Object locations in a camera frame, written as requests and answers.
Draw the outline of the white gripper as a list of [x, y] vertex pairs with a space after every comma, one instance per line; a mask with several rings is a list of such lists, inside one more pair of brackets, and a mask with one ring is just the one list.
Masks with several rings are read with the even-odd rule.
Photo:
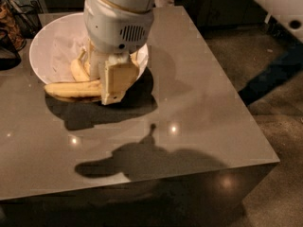
[[120, 102], [139, 75], [131, 55], [123, 52], [133, 53], [146, 43], [153, 4], [154, 0], [84, 1], [90, 79], [100, 78], [103, 105]]

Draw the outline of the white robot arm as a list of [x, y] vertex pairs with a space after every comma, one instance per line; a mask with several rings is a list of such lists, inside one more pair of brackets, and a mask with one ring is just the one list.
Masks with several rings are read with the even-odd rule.
[[[110, 95], [109, 72], [105, 62], [130, 54], [143, 46], [152, 27], [155, 0], [85, 0], [84, 23], [93, 46], [91, 78], [102, 79], [105, 104], [118, 102], [125, 95]], [[299, 41], [302, 39], [303, 0], [254, 0]], [[303, 69], [302, 45], [298, 44], [263, 74], [240, 91], [247, 105], [267, 95]]]

